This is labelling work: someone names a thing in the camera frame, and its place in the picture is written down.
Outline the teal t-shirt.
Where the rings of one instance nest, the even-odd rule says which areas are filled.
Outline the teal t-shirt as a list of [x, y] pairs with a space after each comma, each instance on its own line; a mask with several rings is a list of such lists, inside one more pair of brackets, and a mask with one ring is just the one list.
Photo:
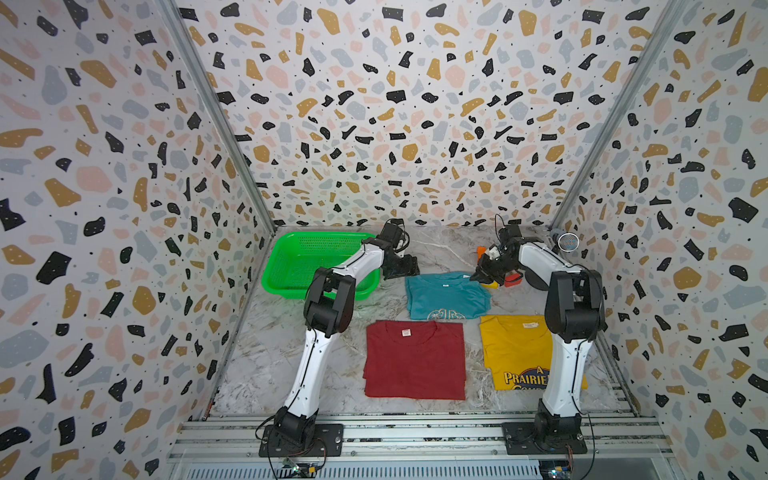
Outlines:
[[408, 310], [413, 320], [473, 319], [491, 308], [491, 294], [467, 272], [407, 277]]

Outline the red t-shirt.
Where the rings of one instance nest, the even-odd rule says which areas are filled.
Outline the red t-shirt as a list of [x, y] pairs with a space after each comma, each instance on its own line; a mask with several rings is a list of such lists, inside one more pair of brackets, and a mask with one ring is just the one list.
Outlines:
[[366, 396], [466, 399], [462, 324], [380, 320], [367, 327], [366, 342]]

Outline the green plastic basket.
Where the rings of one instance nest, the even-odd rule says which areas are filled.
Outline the green plastic basket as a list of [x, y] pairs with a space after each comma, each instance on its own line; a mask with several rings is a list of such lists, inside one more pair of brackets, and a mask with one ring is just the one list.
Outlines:
[[262, 276], [268, 293], [304, 300], [316, 270], [342, 264], [358, 253], [371, 233], [300, 231], [282, 236], [274, 245]]

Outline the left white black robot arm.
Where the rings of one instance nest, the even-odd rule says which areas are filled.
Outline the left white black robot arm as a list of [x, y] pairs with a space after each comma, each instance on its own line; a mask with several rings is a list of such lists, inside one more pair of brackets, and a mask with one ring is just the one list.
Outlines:
[[386, 279], [417, 275], [417, 259], [399, 254], [409, 244], [405, 222], [392, 218], [378, 235], [363, 239], [341, 263], [317, 268], [305, 295], [302, 357], [290, 393], [274, 415], [275, 435], [301, 449], [311, 446], [316, 438], [316, 417], [328, 355], [352, 320], [357, 284], [378, 269]]

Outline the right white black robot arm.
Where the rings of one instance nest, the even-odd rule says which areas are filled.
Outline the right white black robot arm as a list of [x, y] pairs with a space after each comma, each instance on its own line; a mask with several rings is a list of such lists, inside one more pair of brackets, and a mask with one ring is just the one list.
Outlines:
[[553, 335], [549, 383], [533, 421], [533, 439], [542, 446], [576, 439], [586, 359], [598, 333], [607, 329], [601, 275], [568, 262], [509, 223], [497, 231], [497, 243], [481, 255], [471, 279], [500, 283], [514, 271], [547, 293], [544, 320]]

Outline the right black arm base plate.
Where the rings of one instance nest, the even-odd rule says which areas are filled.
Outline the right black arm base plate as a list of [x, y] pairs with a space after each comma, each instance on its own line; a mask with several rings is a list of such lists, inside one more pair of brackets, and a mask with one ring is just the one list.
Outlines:
[[583, 435], [573, 425], [549, 427], [534, 422], [506, 422], [501, 428], [508, 455], [588, 452]]

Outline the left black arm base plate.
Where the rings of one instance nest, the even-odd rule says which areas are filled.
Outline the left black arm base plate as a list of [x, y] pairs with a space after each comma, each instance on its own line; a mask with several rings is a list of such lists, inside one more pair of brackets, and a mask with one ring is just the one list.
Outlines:
[[279, 458], [289, 456], [339, 457], [344, 444], [344, 425], [321, 423], [294, 440], [284, 433], [274, 433], [274, 426], [268, 425], [261, 437], [258, 456]]

